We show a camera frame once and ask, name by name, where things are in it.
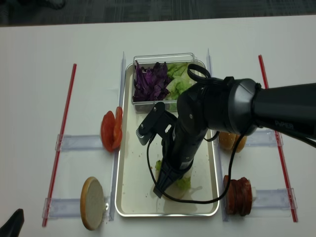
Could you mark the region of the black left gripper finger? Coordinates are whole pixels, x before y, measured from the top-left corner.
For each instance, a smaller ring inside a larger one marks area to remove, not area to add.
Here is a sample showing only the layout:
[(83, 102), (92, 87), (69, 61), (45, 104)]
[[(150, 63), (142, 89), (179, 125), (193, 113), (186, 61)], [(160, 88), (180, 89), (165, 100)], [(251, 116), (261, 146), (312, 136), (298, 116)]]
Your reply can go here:
[(0, 237), (18, 237), (24, 224), (24, 210), (17, 209), (0, 228)]

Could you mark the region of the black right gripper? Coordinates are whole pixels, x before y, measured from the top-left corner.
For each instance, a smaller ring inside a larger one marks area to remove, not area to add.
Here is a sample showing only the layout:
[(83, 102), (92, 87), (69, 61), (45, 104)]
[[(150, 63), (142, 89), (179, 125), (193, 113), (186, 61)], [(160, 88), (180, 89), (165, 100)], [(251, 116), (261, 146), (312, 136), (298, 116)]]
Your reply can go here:
[(206, 132), (207, 126), (203, 120), (177, 119), (162, 144), (163, 158), (170, 166), (162, 161), (155, 164), (156, 184), (153, 192), (158, 198), (167, 198), (166, 189), (183, 176), (180, 172), (187, 171), (192, 166)]

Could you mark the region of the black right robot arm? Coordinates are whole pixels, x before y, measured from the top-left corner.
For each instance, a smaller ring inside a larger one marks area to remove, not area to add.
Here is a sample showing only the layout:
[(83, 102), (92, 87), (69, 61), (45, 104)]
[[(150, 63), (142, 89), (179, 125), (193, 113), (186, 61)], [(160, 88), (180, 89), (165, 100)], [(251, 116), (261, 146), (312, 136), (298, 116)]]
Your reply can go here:
[(162, 102), (149, 113), (153, 133), (163, 140), (158, 197), (191, 168), (208, 129), (244, 137), (267, 127), (316, 144), (315, 84), (262, 89), (251, 79), (199, 79), (179, 96), (177, 107), (178, 116)]

